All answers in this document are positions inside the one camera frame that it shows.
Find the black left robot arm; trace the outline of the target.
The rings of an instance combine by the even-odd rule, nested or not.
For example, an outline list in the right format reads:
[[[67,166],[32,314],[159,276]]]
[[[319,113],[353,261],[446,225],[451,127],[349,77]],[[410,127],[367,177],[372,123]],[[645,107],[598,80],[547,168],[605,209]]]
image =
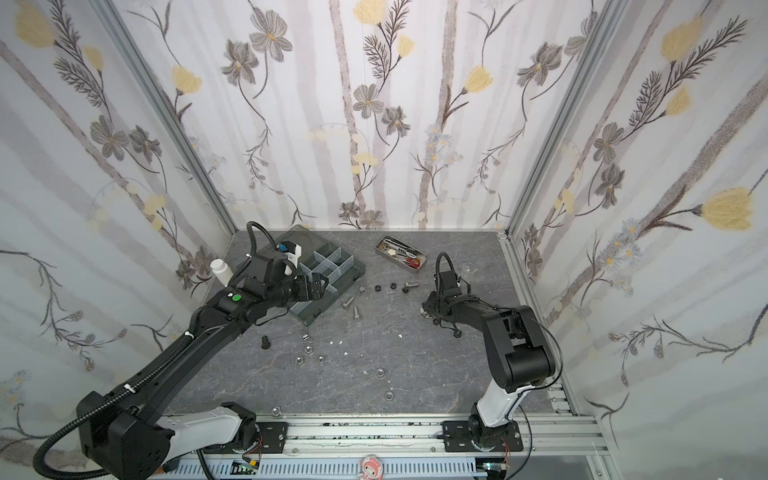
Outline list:
[[[48,479],[148,478],[181,438],[159,424],[178,392],[225,346],[261,324],[270,309],[323,298],[329,279],[301,272],[293,243],[271,240],[260,250],[255,234],[264,230],[255,221],[247,223],[248,257],[224,287],[194,311],[177,340],[109,393],[84,397],[76,418],[43,441],[33,456],[39,475]],[[49,451],[73,432],[79,434],[82,453],[98,469],[64,471],[47,463]]]

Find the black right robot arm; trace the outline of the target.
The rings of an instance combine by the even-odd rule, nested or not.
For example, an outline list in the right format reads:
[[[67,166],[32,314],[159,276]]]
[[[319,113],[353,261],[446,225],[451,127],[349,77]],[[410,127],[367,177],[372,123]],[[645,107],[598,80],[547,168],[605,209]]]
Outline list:
[[[434,289],[422,303],[421,314],[456,338],[462,336],[461,326],[479,332],[491,374],[468,420],[444,425],[445,450],[523,451],[513,414],[529,393],[560,379],[562,350],[554,336],[531,307],[498,306],[475,295],[445,252],[437,255]]]

